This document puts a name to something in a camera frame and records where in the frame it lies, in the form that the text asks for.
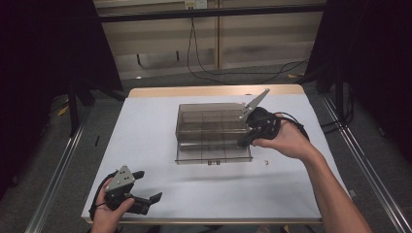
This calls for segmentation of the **aluminium floor rail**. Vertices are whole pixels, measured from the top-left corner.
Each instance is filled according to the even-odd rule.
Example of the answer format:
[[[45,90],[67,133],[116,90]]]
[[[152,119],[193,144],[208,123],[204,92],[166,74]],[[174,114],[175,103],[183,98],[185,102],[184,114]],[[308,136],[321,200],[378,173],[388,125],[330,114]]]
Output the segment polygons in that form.
[[[387,190],[382,180],[379,178],[356,137],[353,135],[349,126],[342,121],[337,113],[337,107],[332,102],[330,97],[322,95],[322,100],[329,112],[331,118],[336,121],[337,128],[351,151],[353,157],[357,161],[360,169],[366,177],[371,189],[375,193],[376,197],[381,203],[381,206],[385,210],[387,216],[394,225],[397,233],[412,233],[412,226],[407,221],[401,208]]]
[[[51,177],[51,181],[42,197],[42,200],[36,208],[36,211],[30,219],[24,233],[42,233],[57,192],[63,181],[63,177],[70,165],[78,143],[81,140],[83,131],[84,127],[81,125],[70,137],[59,163]]]

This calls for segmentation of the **smoky clear plastic drawer cabinet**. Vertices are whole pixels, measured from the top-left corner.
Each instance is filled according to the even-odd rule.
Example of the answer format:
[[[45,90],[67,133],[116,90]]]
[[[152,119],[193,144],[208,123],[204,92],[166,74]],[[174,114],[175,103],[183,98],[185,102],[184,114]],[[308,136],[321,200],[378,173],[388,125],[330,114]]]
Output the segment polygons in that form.
[[[248,132],[239,103],[181,104],[176,138],[181,150],[225,150]]]

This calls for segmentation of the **person's right hand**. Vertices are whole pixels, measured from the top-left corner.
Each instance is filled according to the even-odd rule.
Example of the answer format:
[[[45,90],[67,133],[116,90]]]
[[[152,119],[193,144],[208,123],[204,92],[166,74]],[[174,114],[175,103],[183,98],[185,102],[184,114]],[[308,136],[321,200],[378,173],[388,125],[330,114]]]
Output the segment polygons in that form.
[[[314,162],[323,155],[306,139],[297,126],[287,120],[281,120],[278,135],[272,139],[255,139],[253,145],[266,149],[274,149],[281,154],[299,159],[303,163]]]

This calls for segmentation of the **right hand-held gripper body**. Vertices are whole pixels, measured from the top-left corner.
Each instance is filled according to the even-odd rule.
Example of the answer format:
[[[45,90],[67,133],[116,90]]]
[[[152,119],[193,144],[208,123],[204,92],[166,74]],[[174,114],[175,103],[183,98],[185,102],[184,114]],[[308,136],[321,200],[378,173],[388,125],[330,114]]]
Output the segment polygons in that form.
[[[250,130],[243,137],[243,140],[274,139],[277,136],[280,130],[280,122],[274,114],[258,105],[269,91],[270,89],[266,88],[260,95],[244,106],[242,115],[239,118],[245,121]]]

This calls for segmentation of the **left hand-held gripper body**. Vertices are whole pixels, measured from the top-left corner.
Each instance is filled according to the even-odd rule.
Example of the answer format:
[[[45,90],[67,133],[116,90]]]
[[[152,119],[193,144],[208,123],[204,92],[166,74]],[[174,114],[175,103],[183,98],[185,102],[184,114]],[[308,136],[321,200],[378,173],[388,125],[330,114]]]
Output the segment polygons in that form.
[[[132,172],[126,165],[123,165],[114,175],[109,184],[105,187],[105,202],[109,209],[116,210],[120,204],[128,198],[134,200],[133,206],[127,211],[137,215],[146,215],[151,206],[149,199],[140,198],[130,193],[135,180]]]

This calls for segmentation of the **black curtain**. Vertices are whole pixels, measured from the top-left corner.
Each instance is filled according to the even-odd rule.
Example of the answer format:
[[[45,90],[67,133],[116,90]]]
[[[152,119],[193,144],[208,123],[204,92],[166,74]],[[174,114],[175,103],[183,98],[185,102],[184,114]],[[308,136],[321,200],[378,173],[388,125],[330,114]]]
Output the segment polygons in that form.
[[[121,90],[93,0],[0,0],[0,199],[36,147],[56,96]]]
[[[306,72],[348,83],[412,163],[412,0],[326,0]]]

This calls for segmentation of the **black horizontal bar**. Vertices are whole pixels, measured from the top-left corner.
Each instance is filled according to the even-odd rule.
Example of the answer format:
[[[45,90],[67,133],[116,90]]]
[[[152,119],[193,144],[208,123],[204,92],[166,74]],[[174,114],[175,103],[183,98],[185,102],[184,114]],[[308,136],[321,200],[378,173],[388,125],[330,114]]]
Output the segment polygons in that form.
[[[233,16],[252,16],[252,15],[271,15],[271,14],[297,14],[297,13],[323,12],[328,7],[329,7],[329,4],[323,3],[323,4],[282,5],[282,6],[267,6],[267,7],[180,10],[180,11],[153,12],[153,13],[100,15],[96,19],[100,22],[124,22],[124,21],[180,19],[180,18],[197,18],[197,17],[233,17]]]

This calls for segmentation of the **white wall socket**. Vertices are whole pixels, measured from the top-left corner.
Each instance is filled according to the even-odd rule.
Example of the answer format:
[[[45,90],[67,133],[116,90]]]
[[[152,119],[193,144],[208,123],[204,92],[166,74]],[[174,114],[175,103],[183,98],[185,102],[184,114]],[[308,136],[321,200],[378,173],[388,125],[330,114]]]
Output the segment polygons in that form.
[[[185,0],[186,10],[204,10],[208,8],[207,0]]]

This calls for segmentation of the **black metal stand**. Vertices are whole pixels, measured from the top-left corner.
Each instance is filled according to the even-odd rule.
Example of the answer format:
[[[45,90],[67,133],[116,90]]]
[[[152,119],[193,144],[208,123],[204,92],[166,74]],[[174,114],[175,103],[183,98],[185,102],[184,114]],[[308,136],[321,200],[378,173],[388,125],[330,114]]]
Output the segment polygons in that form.
[[[91,88],[91,81],[81,80],[79,78],[71,79],[68,84],[68,104],[71,119],[71,137],[75,136],[80,127],[77,100],[80,100],[84,106],[92,106],[95,103],[95,98],[90,91]]]
[[[316,90],[319,94],[328,94],[330,92],[334,94],[332,104],[337,113],[335,122],[347,125],[353,118],[353,99],[348,96],[348,105],[344,105],[344,82],[340,67],[332,63],[326,63],[313,71],[307,69],[303,77],[295,83],[305,84],[311,82],[316,83]]]

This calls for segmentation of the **person's left hand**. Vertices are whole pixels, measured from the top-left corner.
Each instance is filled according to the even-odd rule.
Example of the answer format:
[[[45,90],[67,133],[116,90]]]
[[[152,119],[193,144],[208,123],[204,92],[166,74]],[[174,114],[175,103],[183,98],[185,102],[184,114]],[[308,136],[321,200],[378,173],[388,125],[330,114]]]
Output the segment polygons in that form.
[[[122,216],[133,206],[134,200],[128,198],[112,211],[105,204],[105,191],[101,189],[97,196],[95,215],[90,233],[115,233]]]

